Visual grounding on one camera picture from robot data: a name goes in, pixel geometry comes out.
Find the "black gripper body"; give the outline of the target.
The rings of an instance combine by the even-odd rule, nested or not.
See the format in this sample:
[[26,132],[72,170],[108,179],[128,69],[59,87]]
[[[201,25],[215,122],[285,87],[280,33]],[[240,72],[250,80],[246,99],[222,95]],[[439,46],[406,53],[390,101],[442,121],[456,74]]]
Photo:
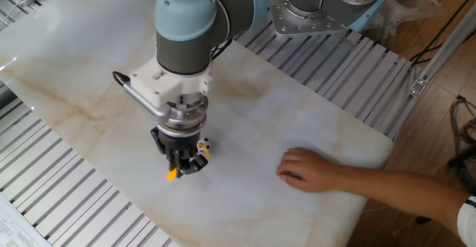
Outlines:
[[198,153],[197,143],[200,132],[186,136],[173,137],[158,131],[158,148],[161,154],[167,155],[169,150],[177,150],[183,158],[192,158]]

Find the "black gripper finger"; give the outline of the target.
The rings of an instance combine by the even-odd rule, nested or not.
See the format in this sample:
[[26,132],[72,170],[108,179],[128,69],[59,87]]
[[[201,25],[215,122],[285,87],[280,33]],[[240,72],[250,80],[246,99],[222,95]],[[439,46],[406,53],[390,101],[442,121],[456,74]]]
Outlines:
[[[155,127],[150,130],[151,136],[154,139],[158,147],[158,127]],[[164,155],[169,163],[169,174],[167,175],[168,179],[179,179],[182,177],[180,172],[179,165],[181,161],[181,154],[177,150],[169,150],[167,155]]]
[[206,153],[197,153],[192,158],[185,159],[182,165],[182,173],[190,175],[199,172],[208,164],[208,155]]

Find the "person right hand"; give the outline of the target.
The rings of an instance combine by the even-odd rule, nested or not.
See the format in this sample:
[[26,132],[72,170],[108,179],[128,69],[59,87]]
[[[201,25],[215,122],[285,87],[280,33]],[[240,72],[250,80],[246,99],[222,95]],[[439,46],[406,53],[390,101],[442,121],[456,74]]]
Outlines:
[[276,174],[298,190],[321,193],[339,188],[341,169],[312,150],[292,148],[283,154]]

